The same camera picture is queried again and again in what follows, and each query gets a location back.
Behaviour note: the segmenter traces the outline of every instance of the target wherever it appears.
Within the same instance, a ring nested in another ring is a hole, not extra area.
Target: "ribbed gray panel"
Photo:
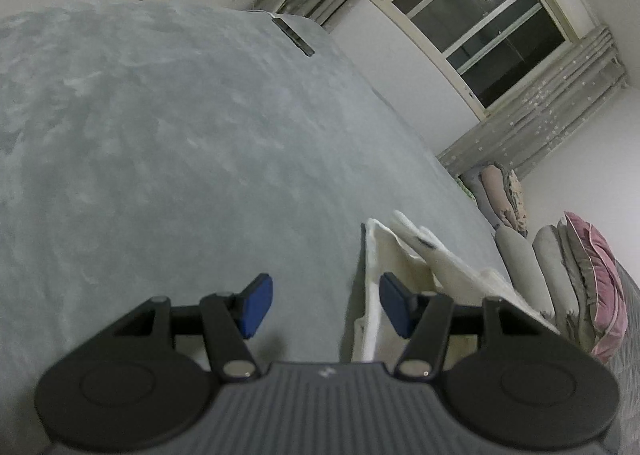
[[[204,417],[139,455],[506,455],[460,426],[428,385],[390,377],[381,364],[275,364],[229,385]],[[565,455],[607,455],[590,445]],[[54,447],[49,455],[86,455]]]

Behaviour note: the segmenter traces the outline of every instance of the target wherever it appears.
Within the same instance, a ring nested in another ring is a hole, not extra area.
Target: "window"
[[[374,1],[466,94],[480,118],[568,40],[545,0]]]

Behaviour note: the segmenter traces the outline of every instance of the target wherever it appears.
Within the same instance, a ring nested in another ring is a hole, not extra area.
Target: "window frame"
[[[469,108],[474,112],[479,120],[484,120],[490,117],[493,113],[503,107],[508,102],[512,101],[518,96],[524,88],[539,75],[549,64],[558,59],[575,41],[578,37],[569,23],[568,19],[564,16],[564,13],[560,9],[560,6],[555,0],[538,0],[540,5],[546,10],[556,27],[560,31],[560,34],[564,38],[558,48],[552,51],[549,56],[544,58],[539,64],[531,69],[525,76],[523,76],[515,85],[513,85],[507,92],[500,96],[496,101],[492,102],[487,107],[484,107],[480,103],[476,95],[471,91],[462,76],[457,72],[454,67],[447,61],[444,53],[440,52],[435,45],[418,29],[410,20],[410,18],[402,13],[394,4],[394,0],[371,0],[374,5],[377,6],[391,21],[393,21],[400,30],[402,30],[420,50],[430,59],[430,61],[438,67],[440,72],[446,77],[449,83],[458,91],[460,96],[468,104]],[[479,24],[484,23],[484,20],[479,21],[474,27],[469,29],[463,37],[468,33],[476,29]]]

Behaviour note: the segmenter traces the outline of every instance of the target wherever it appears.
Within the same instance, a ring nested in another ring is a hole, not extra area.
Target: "pink cloth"
[[[603,235],[590,223],[571,212],[564,212],[567,225],[572,226],[587,255],[587,269],[578,262],[585,283],[595,284],[595,312],[591,313],[593,327],[601,339],[591,354],[606,362],[618,349],[626,332],[627,315],[622,282],[616,268],[616,259]]]

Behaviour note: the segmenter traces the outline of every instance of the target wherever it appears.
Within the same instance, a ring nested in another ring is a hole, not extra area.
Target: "gray bedspread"
[[[628,327],[622,345],[607,366],[620,386],[620,455],[640,454],[640,289],[625,268],[618,264],[625,291]]]
[[[318,25],[287,20],[313,57],[260,12],[78,5],[0,21],[2,455],[46,443],[42,372],[152,295],[193,304],[266,271],[257,359],[348,357],[369,217],[401,210],[507,276],[414,131]]]

